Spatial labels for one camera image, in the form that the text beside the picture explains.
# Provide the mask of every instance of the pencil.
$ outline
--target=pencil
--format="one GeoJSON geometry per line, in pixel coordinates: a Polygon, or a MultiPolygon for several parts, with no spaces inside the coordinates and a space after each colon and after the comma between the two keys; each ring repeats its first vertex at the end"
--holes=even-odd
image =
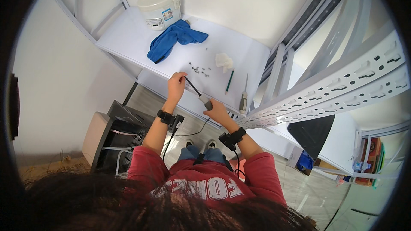
{"type": "Polygon", "coordinates": [[[231,79],[233,78],[233,74],[234,74],[234,69],[233,69],[233,71],[231,72],[229,84],[227,85],[226,92],[225,92],[226,94],[227,94],[227,92],[229,91],[229,87],[230,87],[231,79]]]}

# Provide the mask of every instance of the tissue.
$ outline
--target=tissue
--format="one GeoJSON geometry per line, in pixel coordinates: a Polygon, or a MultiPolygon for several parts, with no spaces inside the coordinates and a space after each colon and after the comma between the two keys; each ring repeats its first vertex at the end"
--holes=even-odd
{"type": "Polygon", "coordinates": [[[215,65],[217,67],[223,67],[223,73],[226,73],[229,69],[233,68],[233,59],[231,59],[226,53],[215,55],[215,65]]]}

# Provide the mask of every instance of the dark hair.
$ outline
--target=dark hair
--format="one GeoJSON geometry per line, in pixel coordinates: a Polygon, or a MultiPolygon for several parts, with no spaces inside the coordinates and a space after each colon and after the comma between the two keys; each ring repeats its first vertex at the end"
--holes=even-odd
{"type": "Polygon", "coordinates": [[[58,172],[26,182],[26,202],[42,230],[315,230],[299,213],[265,198],[209,207],[195,196],[150,196],[138,181],[58,172]]]}

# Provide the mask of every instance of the rice cooker label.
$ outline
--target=rice cooker label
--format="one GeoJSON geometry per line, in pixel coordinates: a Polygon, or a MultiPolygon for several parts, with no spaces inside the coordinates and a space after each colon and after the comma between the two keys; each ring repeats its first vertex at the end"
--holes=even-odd
{"type": "Polygon", "coordinates": [[[163,13],[164,21],[167,21],[167,20],[173,18],[173,14],[172,14],[172,12],[171,12],[171,8],[165,10],[165,11],[162,12],[162,13],[163,13]]]}
{"type": "Polygon", "coordinates": [[[146,19],[147,25],[152,24],[163,24],[163,20],[161,18],[158,19],[146,19]]]}

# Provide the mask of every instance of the blue towel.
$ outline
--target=blue towel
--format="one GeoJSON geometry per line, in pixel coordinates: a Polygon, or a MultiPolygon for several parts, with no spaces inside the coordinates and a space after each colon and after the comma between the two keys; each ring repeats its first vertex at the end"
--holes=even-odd
{"type": "Polygon", "coordinates": [[[207,37],[207,33],[192,30],[188,23],[178,20],[151,42],[147,57],[158,64],[167,58],[177,41],[180,44],[201,43],[207,37]]]}

